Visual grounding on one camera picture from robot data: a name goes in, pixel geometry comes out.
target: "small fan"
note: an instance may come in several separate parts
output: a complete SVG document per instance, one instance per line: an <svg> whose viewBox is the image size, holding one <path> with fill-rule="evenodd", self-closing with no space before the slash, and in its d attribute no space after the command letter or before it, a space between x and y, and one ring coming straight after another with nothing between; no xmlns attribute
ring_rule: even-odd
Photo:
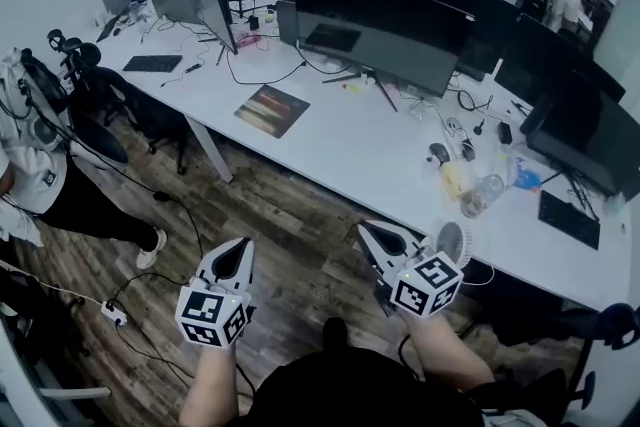
<svg viewBox="0 0 640 427"><path fill-rule="evenodd" d="M459 269L464 269L471 258L477 256L478 241L469 228L454 221L442 224L436 237L436 252L444 251Z"/></svg>

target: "person in white jacket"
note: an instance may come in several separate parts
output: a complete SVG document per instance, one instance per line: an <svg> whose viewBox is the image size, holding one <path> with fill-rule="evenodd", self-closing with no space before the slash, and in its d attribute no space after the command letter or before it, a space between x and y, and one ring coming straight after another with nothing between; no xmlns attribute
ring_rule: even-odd
<svg viewBox="0 0 640 427"><path fill-rule="evenodd" d="M23 217L37 217L55 228L133 242L140 248L136 266L149 268L167 234L114 205L65 154L63 138L43 115L62 126L15 49L0 63L2 236L7 232L20 236L16 216L10 215L17 209ZM39 236L22 238L39 240Z"/></svg>

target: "desk leg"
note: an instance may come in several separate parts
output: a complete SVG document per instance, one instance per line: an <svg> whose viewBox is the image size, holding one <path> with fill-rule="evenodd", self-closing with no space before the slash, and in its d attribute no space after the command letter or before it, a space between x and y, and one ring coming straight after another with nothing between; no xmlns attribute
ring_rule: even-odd
<svg viewBox="0 0 640 427"><path fill-rule="evenodd" d="M207 127L198 123L196 120L191 119L189 116L185 116L185 118L187 119L187 123L189 123L191 130L193 130L193 133L198 138L198 141L200 141L204 152L209 157L209 160L211 160L213 167L218 171L225 182L231 182L231 180L233 180L233 174L231 174L227 163L224 161L222 155L220 155L220 152L218 151L218 148L211 139Z"/></svg>

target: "backpack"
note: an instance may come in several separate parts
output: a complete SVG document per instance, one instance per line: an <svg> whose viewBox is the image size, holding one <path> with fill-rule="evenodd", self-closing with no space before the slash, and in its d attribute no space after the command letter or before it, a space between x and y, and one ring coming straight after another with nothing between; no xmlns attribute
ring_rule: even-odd
<svg viewBox="0 0 640 427"><path fill-rule="evenodd" d="M516 7L520 12L544 23L547 13L551 12L552 3L553 0L517 0Z"/></svg>

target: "black pants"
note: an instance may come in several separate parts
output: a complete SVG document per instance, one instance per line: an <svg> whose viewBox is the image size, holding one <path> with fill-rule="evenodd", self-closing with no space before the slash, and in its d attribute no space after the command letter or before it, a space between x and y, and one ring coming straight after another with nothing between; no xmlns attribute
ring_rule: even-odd
<svg viewBox="0 0 640 427"><path fill-rule="evenodd" d="M115 206L71 158L67 159L67 177L60 195L39 219L54 228L99 239L134 242L145 251L152 251L158 243L152 226Z"/></svg>

